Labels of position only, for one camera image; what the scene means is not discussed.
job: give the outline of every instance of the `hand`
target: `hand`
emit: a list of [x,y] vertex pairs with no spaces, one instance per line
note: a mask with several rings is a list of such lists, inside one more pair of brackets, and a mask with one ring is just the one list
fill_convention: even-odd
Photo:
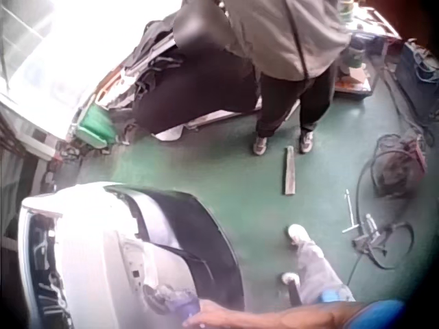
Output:
[[227,327],[232,312],[232,310],[228,310],[211,300],[200,300],[200,312],[188,318],[183,326],[190,327],[204,324],[212,327]]

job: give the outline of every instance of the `grinder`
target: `grinder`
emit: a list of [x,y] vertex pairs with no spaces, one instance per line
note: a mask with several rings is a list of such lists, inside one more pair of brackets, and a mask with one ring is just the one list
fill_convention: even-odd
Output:
[[144,284],[143,296],[155,313],[174,314],[181,322],[200,312],[198,297],[188,290],[176,291],[169,285],[152,288]]

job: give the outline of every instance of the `wooden stick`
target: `wooden stick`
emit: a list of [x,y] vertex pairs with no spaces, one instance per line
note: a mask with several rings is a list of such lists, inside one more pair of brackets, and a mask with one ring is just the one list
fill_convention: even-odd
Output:
[[294,147],[287,147],[285,157],[285,195],[296,194],[296,167],[294,165]]

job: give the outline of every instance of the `blue sleeve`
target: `blue sleeve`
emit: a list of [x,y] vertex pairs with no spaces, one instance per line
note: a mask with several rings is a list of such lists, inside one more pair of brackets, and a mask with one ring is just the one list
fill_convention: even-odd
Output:
[[375,302],[358,312],[345,329],[387,329],[403,314],[404,303],[398,300]]

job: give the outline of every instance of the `sneaker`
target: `sneaker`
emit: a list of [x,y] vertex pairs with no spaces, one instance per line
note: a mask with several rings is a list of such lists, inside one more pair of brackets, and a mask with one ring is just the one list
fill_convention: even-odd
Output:
[[285,272],[281,276],[282,283],[287,286],[291,282],[296,283],[296,287],[298,288],[300,286],[300,278],[296,273],[293,272]]
[[300,152],[305,154],[313,148],[313,132],[301,132],[299,138]]
[[267,139],[262,137],[256,137],[253,144],[253,153],[257,156],[262,156],[267,150]]
[[291,225],[290,227],[288,227],[287,233],[289,238],[291,239],[292,245],[298,245],[300,242],[303,241],[311,241],[308,232],[301,225],[298,224]]

